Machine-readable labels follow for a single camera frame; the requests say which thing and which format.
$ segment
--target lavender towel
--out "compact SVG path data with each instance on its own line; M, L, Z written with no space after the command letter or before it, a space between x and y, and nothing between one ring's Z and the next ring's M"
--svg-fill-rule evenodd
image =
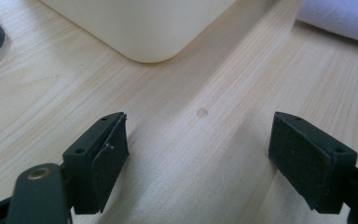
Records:
M358 0L303 0L297 19L358 40Z

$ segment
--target beige container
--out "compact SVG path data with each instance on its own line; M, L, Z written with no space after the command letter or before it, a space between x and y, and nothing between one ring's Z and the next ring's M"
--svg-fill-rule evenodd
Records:
M134 61L183 49L235 0L42 0Z

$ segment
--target black mechanical part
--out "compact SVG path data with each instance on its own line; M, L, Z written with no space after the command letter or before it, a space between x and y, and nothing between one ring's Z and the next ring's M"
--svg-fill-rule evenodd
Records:
M129 156L122 112L103 117L64 153L63 164L42 164L22 173L13 196L0 202L2 223L72 223L77 214L103 211Z
M349 223L358 223L357 153L302 118L276 112L268 156L310 209L338 214L350 208Z

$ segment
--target table top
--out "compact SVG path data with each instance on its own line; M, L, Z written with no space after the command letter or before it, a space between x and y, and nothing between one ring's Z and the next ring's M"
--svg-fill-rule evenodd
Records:
M172 59L136 63L37 0L0 1L0 200L98 118L128 115L130 156L103 214L75 223L344 223L268 159L275 111L358 152L358 41L296 21L300 1L239 0Z

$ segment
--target rolled towel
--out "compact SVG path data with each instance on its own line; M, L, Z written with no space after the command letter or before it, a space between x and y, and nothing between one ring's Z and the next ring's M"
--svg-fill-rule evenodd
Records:
M358 40L358 0L303 0L297 19Z

